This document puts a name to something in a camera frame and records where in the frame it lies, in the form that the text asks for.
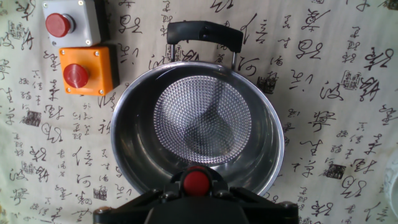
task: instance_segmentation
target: orange switch box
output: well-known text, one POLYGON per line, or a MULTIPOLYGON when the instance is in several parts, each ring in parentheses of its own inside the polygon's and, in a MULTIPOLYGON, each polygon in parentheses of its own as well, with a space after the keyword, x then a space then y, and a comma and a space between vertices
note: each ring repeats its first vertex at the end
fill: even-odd
POLYGON ((59 53, 66 93, 104 96, 119 85, 114 46, 61 48, 59 53))

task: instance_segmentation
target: perforated metal strainer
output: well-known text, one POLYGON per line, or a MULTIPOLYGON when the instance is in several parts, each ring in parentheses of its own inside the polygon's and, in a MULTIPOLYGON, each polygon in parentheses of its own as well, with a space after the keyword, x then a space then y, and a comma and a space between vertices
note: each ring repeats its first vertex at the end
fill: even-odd
POLYGON ((217 171, 230 187, 264 195, 282 164, 284 137, 262 91, 233 69, 173 62, 175 44, 204 40, 241 51, 243 33, 209 22, 168 26, 171 61, 141 75, 121 95, 111 122, 115 158, 139 192, 163 187, 192 164, 217 171))
POLYGON ((249 107, 231 85, 193 76, 171 84, 157 100, 154 125, 160 143, 188 162, 222 164, 245 147, 249 107))

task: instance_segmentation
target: screw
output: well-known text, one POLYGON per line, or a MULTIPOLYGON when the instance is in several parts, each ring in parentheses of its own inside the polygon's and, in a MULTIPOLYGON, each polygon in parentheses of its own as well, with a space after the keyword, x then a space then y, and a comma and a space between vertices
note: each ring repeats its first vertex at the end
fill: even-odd
POLYGON ((104 214, 104 213, 110 212, 111 210, 112 210, 111 207, 103 206, 103 207, 97 209, 96 211, 98 214, 104 214))

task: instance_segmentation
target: pot handle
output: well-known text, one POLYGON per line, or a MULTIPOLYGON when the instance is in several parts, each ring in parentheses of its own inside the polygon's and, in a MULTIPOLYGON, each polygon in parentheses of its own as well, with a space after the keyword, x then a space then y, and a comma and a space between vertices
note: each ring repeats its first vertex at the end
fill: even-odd
POLYGON ((175 61, 175 45, 181 40, 201 40, 222 44, 233 52, 232 66, 236 65, 236 54, 242 49, 243 33, 236 29, 207 21, 171 22, 167 26, 167 43, 171 45, 171 61, 175 61))

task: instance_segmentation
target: red button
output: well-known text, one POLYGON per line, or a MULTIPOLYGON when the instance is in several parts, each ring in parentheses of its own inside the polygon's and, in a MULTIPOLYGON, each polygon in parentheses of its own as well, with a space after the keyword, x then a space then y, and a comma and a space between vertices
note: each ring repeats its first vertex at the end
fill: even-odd
POLYGON ((190 196, 205 196, 210 189, 210 181, 206 174, 193 171, 184 178, 184 191, 190 196))
POLYGON ((63 79, 74 88, 81 88, 88 82, 88 72, 78 64, 70 64, 63 71, 63 79))
POLYGON ((54 37, 65 37, 70 30, 70 23, 65 16, 53 13, 46 18, 45 27, 54 37))

